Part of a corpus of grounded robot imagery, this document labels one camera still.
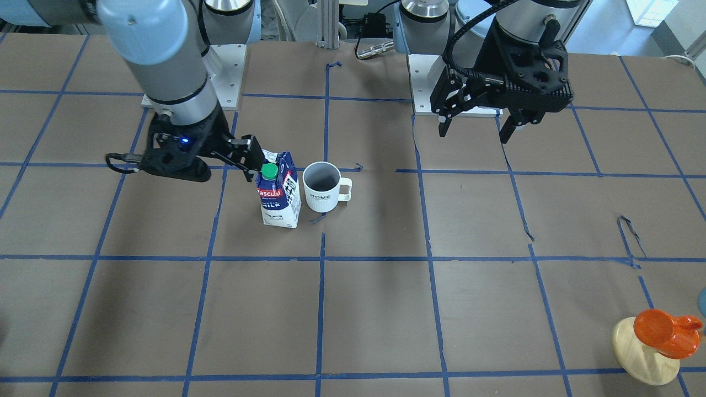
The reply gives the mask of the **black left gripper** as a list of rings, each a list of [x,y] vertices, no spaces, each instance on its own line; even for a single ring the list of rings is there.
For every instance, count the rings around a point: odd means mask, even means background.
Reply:
[[[562,111],[574,99],[570,81],[563,88],[547,94],[520,88],[504,76],[495,76],[446,61],[430,95],[431,111],[438,115],[439,137],[445,137],[452,118],[464,111],[480,108],[507,109],[509,118],[499,131],[502,145],[530,120],[540,120],[545,113]]]

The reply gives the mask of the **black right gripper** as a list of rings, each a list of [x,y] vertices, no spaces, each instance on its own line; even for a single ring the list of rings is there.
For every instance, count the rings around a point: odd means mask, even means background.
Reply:
[[[248,183],[265,163],[257,138],[253,134],[234,138],[224,111],[214,108],[204,120],[189,125],[176,125],[168,115],[154,115],[138,169],[163,178],[205,183],[210,169],[204,157],[239,168]]]

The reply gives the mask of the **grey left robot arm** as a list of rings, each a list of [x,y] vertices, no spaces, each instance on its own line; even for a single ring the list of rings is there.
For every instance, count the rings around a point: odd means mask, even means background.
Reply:
[[[502,144],[573,100],[564,39],[581,1],[391,1],[393,45],[437,59],[430,110],[445,137],[452,120],[474,108],[507,110]]]

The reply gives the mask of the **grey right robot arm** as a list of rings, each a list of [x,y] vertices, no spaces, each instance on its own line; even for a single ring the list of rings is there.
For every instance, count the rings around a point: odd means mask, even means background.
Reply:
[[[217,86],[228,86],[218,45],[261,38],[259,1],[3,1],[2,19],[20,26],[103,26],[151,102],[145,151],[108,153],[106,166],[205,183],[205,158],[240,169],[252,181],[265,163],[257,138],[231,132]]]

